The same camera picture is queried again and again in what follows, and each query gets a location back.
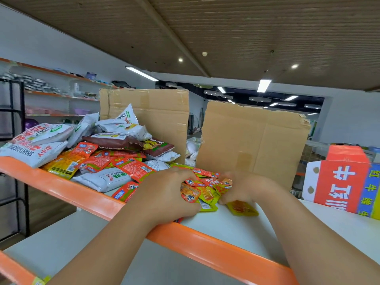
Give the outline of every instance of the brown snack bag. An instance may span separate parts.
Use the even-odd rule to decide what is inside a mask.
[[[84,140],[99,145],[102,149],[111,150],[141,150],[144,144],[136,138],[119,133],[100,133],[83,136]]]
[[[144,149],[142,151],[152,157],[160,156],[161,154],[168,152],[174,148],[174,145],[154,138],[143,141],[143,144]]]

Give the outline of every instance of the person's left hand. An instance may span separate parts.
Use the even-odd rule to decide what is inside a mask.
[[[155,172],[144,179],[125,207],[138,210],[138,215],[144,215],[153,226],[193,216],[201,205],[188,203],[181,196],[181,183],[189,178],[196,180],[189,169],[173,167]]]

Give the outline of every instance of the brown corrugated ceiling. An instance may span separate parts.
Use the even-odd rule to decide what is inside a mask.
[[[0,1],[149,71],[380,86],[380,0]]]

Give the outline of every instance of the hand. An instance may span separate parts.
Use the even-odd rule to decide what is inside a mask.
[[[219,199],[219,203],[222,205],[236,200],[258,202],[260,196],[265,195],[273,188],[280,187],[273,180],[250,172],[233,171],[219,176],[220,181],[225,178],[232,180],[232,187]]]
[[[151,174],[126,205],[134,206],[152,226],[193,216],[201,210],[201,205],[188,203],[181,196],[181,183],[189,178],[196,181],[192,171],[177,167]]]

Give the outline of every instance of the black ceiling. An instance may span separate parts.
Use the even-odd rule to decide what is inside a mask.
[[[159,81],[158,84],[159,84],[160,88],[175,89],[173,87],[166,86],[165,85],[166,81]],[[193,84],[189,84],[189,83],[177,83],[177,86],[181,86],[184,89],[187,89],[187,90],[203,97],[204,99],[227,101],[225,98],[206,95],[203,93],[204,90],[214,90],[214,91],[219,92],[218,88],[215,86],[213,89],[202,89],[202,88],[196,87]],[[284,93],[269,92],[269,91],[267,91],[265,93],[257,93],[257,91],[255,91],[255,90],[227,88],[227,87],[224,87],[224,90],[226,91],[227,95],[231,95],[234,97],[232,99],[232,101],[235,103],[246,104],[246,105],[256,105],[256,106],[260,106],[260,107],[269,106],[271,103],[274,103],[274,102],[281,102],[284,99],[292,96],[292,94],[284,94]],[[272,102],[271,103],[253,102],[253,101],[250,101],[248,99],[251,96],[260,96],[260,97],[270,98],[270,99],[272,99]],[[285,106],[277,105],[276,108],[281,108],[284,110],[301,111],[301,112],[305,112],[305,113],[319,113],[320,110],[305,108],[304,105],[305,104],[313,104],[313,105],[322,106],[323,101],[324,101],[323,97],[299,95],[296,99],[289,102],[289,103],[296,103],[297,104],[296,107],[285,107]]]

